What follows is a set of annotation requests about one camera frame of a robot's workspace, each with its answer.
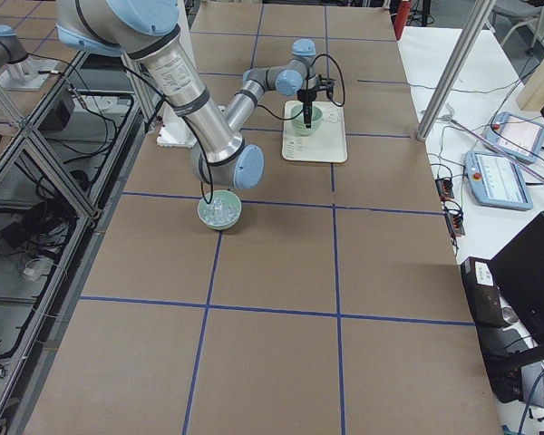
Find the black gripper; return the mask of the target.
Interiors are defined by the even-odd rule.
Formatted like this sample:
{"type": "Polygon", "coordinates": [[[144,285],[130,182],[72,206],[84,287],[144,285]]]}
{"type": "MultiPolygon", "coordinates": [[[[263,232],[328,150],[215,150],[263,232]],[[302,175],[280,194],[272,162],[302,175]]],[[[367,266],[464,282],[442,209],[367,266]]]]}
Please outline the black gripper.
{"type": "Polygon", "coordinates": [[[300,89],[296,93],[297,99],[303,103],[303,123],[306,127],[312,125],[312,104],[317,97],[317,87],[300,89]]]}

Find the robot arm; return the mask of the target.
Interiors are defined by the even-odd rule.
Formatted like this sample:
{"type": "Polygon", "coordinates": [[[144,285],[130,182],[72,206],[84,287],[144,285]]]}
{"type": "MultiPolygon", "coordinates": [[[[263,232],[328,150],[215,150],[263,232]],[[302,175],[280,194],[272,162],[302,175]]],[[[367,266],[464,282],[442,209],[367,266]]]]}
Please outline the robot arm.
{"type": "Polygon", "coordinates": [[[180,42],[177,2],[60,1],[57,14],[64,44],[104,56],[126,54],[146,67],[174,113],[195,135],[191,167],[206,183],[254,188],[262,178],[265,157],[258,146],[246,143],[241,127],[266,92],[292,96],[318,83],[316,46],[299,39],[287,64],[245,72],[242,88],[221,110],[180,42]]]}

